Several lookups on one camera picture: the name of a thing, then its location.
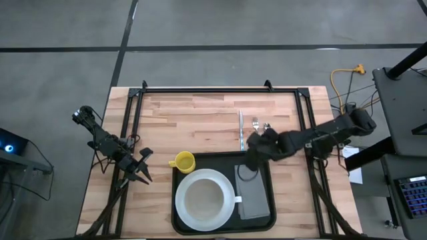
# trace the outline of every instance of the blue light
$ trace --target blue light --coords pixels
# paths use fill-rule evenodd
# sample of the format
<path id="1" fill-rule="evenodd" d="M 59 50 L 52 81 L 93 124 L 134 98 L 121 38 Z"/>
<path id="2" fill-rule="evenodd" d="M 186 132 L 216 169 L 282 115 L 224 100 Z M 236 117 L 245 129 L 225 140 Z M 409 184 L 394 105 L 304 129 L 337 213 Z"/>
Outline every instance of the blue light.
<path id="1" fill-rule="evenodd" d="M 8 153 L 12 152 L 13 151 L 13 146 L 12 145 L 6 145 L 5 151 L 8 152 Z"/>

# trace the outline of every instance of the silver knife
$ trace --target silver knife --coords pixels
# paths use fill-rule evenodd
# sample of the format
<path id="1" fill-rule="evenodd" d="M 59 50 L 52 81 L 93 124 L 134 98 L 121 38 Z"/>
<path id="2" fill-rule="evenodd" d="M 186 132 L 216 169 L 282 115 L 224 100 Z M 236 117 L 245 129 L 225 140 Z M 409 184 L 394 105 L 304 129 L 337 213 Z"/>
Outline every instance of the silver knife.
<path id="1" fill-rule="evenodd" d="M 240 116 L 240 150 L 245 151 L 245 145 L 243 143 L 243 114 L 242 110 L 239 110 Z"/>

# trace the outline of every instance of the gray napkin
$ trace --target gray napkin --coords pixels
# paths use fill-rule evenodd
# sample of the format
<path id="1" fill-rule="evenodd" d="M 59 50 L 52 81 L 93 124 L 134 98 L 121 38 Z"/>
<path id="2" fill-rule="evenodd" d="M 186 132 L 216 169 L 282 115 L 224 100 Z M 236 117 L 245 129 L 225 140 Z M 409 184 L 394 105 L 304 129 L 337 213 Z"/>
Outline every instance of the gray napkin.
<path id="1" fill-rule="evenodd" d="M 234 173 L 236 176 L 236 191 L 238 196 L 242 196 L 242 202 L 238 203 L 240 219 L 254 219 L 270 215 L 261 173 L 251 171 L 244 164 L 240 165 L 240 177 L 244 180 L 253 178 L 250 181 L 243 181 L 239 178 L 238 167 L 234 166 Z"/>

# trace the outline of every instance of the cup handle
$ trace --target cup handle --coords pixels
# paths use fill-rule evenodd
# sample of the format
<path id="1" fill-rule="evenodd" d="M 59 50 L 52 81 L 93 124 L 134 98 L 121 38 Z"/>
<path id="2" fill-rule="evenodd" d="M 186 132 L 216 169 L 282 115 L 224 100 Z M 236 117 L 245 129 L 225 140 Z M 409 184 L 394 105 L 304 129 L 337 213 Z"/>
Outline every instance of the cup handle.
<path id="1" fill-rule="evenodd" d="M 176 162 L 175 161 L 169 161 L 169 166 L 170 167 L 176 167 Z"/>
<path id="2" fill-rule="evenodd" d="M 240 197 L 240 196 L 235 196 L 235 197 L 234 197 L 234 202 L 235 202 L 235 203 L 241 203 L 241 202 L 242 202 L 242 197 Z"/>

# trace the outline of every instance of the keyboard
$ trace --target keyboard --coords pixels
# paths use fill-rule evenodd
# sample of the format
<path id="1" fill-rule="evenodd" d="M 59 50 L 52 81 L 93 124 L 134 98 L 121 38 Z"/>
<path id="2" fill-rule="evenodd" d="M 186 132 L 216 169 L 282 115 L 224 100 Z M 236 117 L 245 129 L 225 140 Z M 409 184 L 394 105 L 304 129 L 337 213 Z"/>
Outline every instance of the keyboard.
<path id="1" fill-rule="evenodd" d="M 427 175 L 399 179 L 396 184 L 409 218 L 427 217 Z"/>

